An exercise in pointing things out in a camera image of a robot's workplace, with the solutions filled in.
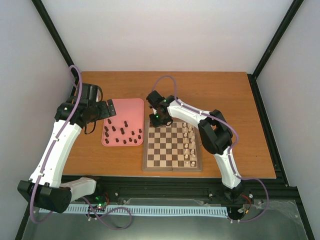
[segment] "wall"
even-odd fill
[[[304,1],[258,78],[290,185],[320,239],[320,1]]]
[[[292,0],[43,0],[83,71],[252,73]]]
[[[0,239],[11,240],[27,206],[18,183],[36,168],[72,86],[30,0],[2,2],[0,29]]]

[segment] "brown tabletop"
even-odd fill
[[[82,77],[84,83],[102,88],[104,100],[143,99],[144,118],[148,119],[152,111],[146,97],[155,81],[167,74],[177,80],[177,95],[182,101],[206,111],[220,110],[237,131],[240,140],[233,154],[243,177],[276,178],[245,72],[83,72]],[[156,90],[164,97],[173,95],[172,80],[164,78]],[[215,158],[203,147],[201,172],[142,171],[143,144],[105,147],[101,143],[102,131],[103,120],[97,122],[95,131],[89,135],[82,130],[71,149],[64,175],[221,177]]]

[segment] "chessboard square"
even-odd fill
[[[152,167],[154,167],[154,161],[152,160],[152,161],[146,161],[146,166],[147,166],[147,168],[152,168]]]
[[[160,167],[166,167],[167,161],[166,160],[160,160]]]
[[[154,161],[154,162],[153,162],[153,165],[154,165],[155,167],[160,167],[160,161]]]
[[[178,161],[178,167],[184,167],[185,161]]]
[[[178,167],[178,161],[172,161],[172,167],[177,168]]]
[[[155,150],[153,148],[149,148],[148,155],[154,155],[154,154],[155,154]]]
[[[185,151],[183,149],[177,149],[178,155],[183,155],[185,154]]]

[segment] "chessboard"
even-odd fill
[[[202,171],[197,128],[179,119],[170,126],[153,127],[145,121],[143,171]]]

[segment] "gray floor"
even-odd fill
[[[261,209],[252,206],[246,219]],[[264,216],[249,223],[213,217],[133,217],[125,230],[111,230],[84,214],[53,214],[42,224],[28,222],[24,240],[306,240],[298,210],[291,202],[275,203]],[[127,216],[108,216],[108,223],[124,226]]]

